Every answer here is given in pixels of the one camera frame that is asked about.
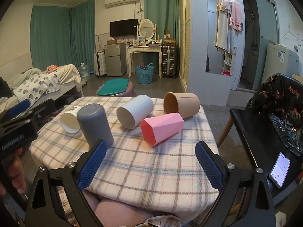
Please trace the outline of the person's left hand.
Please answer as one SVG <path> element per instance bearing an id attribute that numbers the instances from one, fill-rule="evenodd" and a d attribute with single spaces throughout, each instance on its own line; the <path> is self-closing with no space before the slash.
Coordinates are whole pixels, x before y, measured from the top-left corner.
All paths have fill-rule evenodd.
<path id="1" fill-rule="evenodd" d="M 19 158 L 22 152 L 23 149 L 19 148 L 12 154 L 12 161 L 7 169 L 7 175 L 10 178 L 13 187 L 20 195 L 26 191 L 25 174 L 22 168 L 21 159 Z"/>

